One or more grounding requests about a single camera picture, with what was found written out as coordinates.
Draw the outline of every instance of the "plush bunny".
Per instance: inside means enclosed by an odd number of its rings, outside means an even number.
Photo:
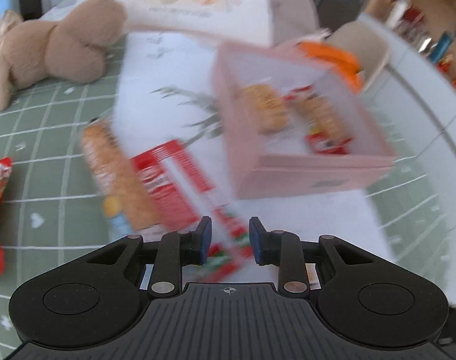
[[[88,0],[61,21],[29,20],[0,31],[0,110],[8,107],[12,86],[24,89],[48,77],[81,84],[101,78],[105,50],[122,36],[125,21],[122,4]]]

